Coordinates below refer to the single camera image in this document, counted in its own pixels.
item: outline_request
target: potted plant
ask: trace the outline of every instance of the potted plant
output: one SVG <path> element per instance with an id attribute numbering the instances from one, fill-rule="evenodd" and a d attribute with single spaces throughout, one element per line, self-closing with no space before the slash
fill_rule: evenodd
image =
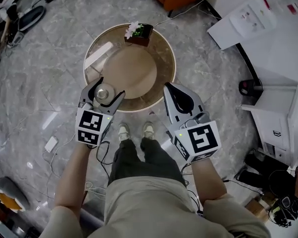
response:
<path id="1" fill-rule="evenodd" d="M 139 24 L 138 21 L 133 22 L 126 30 L 125 42 L 147 47 L 152 29 L 153 26 L 149 24 Z"/>

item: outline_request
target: sneaker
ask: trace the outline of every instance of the sneaker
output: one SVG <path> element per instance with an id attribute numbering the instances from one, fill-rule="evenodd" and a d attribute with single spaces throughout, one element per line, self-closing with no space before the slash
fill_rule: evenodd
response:
<path id="1" fill-rule="evenodd" d="M 153 140 L 154 128 L 153 128 L 152 122 L 147 121 L 145 123 L 143 132 L 144 132 L 143 136 L 145 138 Z"/>
<path id="2" fill-rule="evenodd" d="M 125 123 L 121 123 L 118 127 L 119 142 L 130 139 L 129 127 Z"/>
<path id="3" fill-rule="evenodd" d="M 237 174 L 234 176 L 234 179 L 235 179 L 235 180 L 239 180 L 239 177 L 240 177 L 241 173 L 244 172 L 244 171 L 246 171 L 246 170 L 247 170 L 247 167 L 246 167 L 246 166 L 242 167 L 242 168 L 237 172 Z"/>

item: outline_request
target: dark green pants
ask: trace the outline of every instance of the dark green pants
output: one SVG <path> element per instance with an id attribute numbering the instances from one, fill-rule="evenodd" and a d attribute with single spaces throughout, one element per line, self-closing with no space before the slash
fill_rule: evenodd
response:
<path id="1" fill-rule="evenodd" d="M 174 179 L 185 185 L 177 163 L 161 148 L 158 141 L 143 138 L 140 148 L 145 153 L 145 162 L 138 158 L 132 140 L 120 143 L 114 156 L 108 185 L 114 180 L 142 176 Z"/>

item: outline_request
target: beige shirt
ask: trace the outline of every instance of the beige shirt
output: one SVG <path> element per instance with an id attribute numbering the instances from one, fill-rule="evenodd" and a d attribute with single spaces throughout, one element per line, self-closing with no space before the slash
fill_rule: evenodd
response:
<path id="1" fill-rule="evenodd" d="M 167 178 L 119 179 L 107 188 L 105 226 L 90 238 L 269 238 L 265 225 L 228 194 L 207 200 L 204 217 L 195 213 L 186 188 Z M 41 238 L 81 238 L 75 214 L 53 209 Z"/>

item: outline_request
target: floor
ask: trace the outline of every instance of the floor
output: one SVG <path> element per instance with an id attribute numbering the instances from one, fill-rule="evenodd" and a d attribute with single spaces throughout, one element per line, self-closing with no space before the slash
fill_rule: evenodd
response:
<path id="1" fill-rule="evenodd" d="M 18 4 L 24 11 L 35 1 L 20 0 Z M 55 0 L 13 53 L 7 51 L 4 55 L 0 64 L 0 177 L 10 177 L 23 190 L 31 210 L 22 217 L 38 229 L 43 229 L 49 219 L 56 184 L 75 145 L 74 140 L 69 141 L 74 135 L 76 107 L 84 87 L 82 62 L 88 46 L 113 25 L 136 20 L 155 25 L 166 19 L 167 12 L 156 0 Z M 173 47 L 176 81 L 197 92 L 211 118 L 217 121 L 222 148 L 212 161 L 221 177 L 232 179 L 247 151 L 257 145 L 257 131 L 250 113 L 238 108 L 250 102 L 239 94 L 238 83 L 251 75 L 236 48 L 221 51 L 207 34 L 216 21 L 194 8 L 157 26 L 157 30 Z M 118 124 L 129 124 L 139 146 L 146 120 L 155 124 L 156 138 L 183 166 L 182 157 L 165 134 L 169 121 L 163 102 L 140 113 L 115 115 L 107 135 L 111 142 L 107 160 L 113 158 L 118 147 Z M 57 147 L 69 142 L 58 150 L 53 174 L 49 162 L 55 150 L 44 152 L 52 135 L 59 141 Z M 103 147 L 99 154 L 104 154 Z M 195 190 L 193 177 L 187 175 L 186 179 Z M 95 152 L 90 155 L 87 180 L 95 187 L 107 183 Z M 241 203 L 255 194 L 232 182 L 227 188 Z M 102 211 L 103 201 L 97 197 L 92 201 Z"/>

